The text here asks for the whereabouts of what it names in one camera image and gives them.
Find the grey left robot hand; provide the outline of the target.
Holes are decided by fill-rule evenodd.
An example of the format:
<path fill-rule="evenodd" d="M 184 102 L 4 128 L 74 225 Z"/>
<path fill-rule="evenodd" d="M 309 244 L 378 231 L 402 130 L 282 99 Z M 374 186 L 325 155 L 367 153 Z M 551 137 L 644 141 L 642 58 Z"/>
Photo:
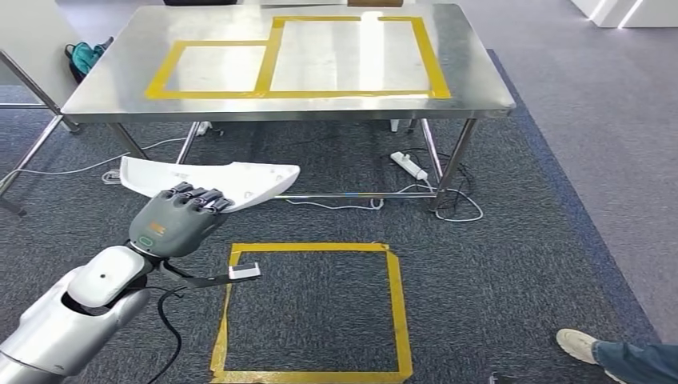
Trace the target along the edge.
<path fill-rule="evenodd" d="M 224 223 L 233 205 L 220 190 L 181 182 L 140 210 L 130 224 L 129 244 L 155 258 L 184 257 Z"/>

